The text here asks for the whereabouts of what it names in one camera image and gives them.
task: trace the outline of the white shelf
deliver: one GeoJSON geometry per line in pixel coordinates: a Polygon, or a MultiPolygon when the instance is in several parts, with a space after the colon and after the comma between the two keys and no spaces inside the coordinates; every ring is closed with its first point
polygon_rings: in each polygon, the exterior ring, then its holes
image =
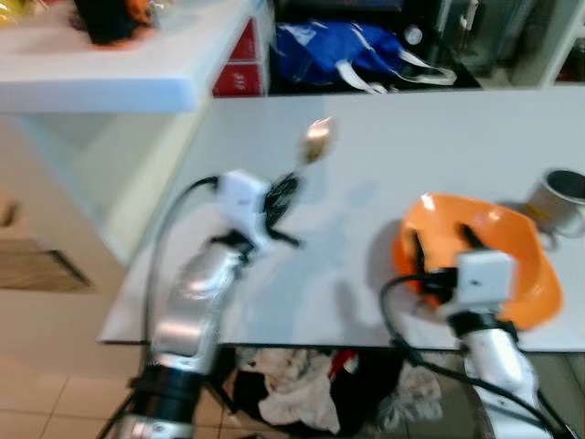
{"type": "Polygon", "coordinates": [[[69,5],[0,30],[0,113],[193,112],[213,87],[251,0],[185,0],[151,39],[100,50],[69,5]]]}

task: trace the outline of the metal cup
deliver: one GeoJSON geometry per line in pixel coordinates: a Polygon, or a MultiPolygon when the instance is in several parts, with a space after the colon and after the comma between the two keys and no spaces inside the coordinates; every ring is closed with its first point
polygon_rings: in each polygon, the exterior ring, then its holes
{"type": "Polygon", "coordinates": [[[585,176],[568,169],[549,170],[527,202],[526,214],[543,231],[579,237],[585,232],[585,176]]]}

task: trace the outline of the tile floor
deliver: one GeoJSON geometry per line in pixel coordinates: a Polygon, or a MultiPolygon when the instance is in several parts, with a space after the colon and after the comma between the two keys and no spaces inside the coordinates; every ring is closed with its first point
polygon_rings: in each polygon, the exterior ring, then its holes
{"type": "MultiPolygon", "coordinates": [[[[583,356],[573,362],[575,375],[585,372],[583,356]]],[[[560,373],[568,359],[531,355],[542,387],[567,420],[580,430],[585,425],[585,395],[572,374],[560,373]]],[[[0,356],[0,438],[93,439],[127,393],[126,380],[59,375],[23,367],[0,356]]],[[[412,439],[468,439],[473,422],[461,389],[451,382],[443,387],[444,417],[438,423],[411,423],[412,439]]],[[[196,413],[197,439],[238,439],[261,433],[267,439],[286,439],[245,414],[230,415],[208,392],[196,413]]],[[[360,437],[373,434],[361,434],[360,437]]],[[[378,435],[378,439],[406,438],[405,431],[378,435]]]]}

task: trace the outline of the orange object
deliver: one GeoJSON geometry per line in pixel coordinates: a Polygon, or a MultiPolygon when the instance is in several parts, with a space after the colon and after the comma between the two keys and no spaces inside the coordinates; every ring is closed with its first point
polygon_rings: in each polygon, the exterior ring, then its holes
{"type": "MultiPolygon", "coordinates": [[[[502,318],[520,329],[529,329],[555,315],[562,291],[554,269],[540,246],[537,228],[524,215],[485,201],[444,194],[424,194],[403,218],[392,255],[400,275],[415,273],[413,231],[425,250],[427,271],[453,267],[458,252],[470,250],[461,235],[469,225],[490,248],[508,253],[517,261],[516,286],[502,318]]],[[[432,305],[438,305],[430,299],[432,305]]]]}

